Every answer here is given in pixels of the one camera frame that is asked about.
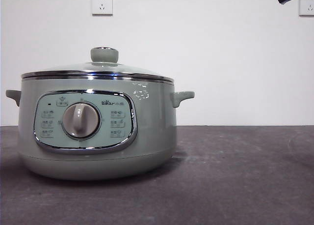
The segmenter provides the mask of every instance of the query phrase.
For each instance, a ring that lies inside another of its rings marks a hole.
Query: pot base
[[[56,179],[88,181],[126,177],[152,170],[168,160],[173,152],[174,148],[171,148],[150,155],[94,161],[45,160],[20,156],[26,167],[34,173]]]

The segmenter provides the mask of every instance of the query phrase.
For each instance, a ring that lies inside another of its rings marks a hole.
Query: lid rim
[[[29,72],[21,75],[22,79],[44,77],[44,76],[110,76],[110,77],[124,77],[124,78],[142,78],[167,81],[173,83],[172,78],[152,75],[152,74],[140,74],[140,73],[129,73],[129,72],[112,72],[112,71],[78,71],[78,70],[58,70],[58,71],[38,71]]]

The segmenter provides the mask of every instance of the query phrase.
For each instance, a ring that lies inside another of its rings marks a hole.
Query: wall outlet
[[[299,0],[299,15],[314,16],[314,0]]]
[[[92,14],[112,15],[112,1],[113,0],[92,0]]]

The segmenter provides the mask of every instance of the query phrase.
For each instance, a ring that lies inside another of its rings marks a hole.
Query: brand logo
[[[103,106],[124,106],[123,102],[110,102],[108,100],[102,101]]]

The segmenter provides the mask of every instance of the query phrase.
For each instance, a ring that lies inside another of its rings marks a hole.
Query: dark table surface
[[[314,126],[178,128],[165,165],[122,179],[36,175],[1,127],[1,225],[312,225]]]

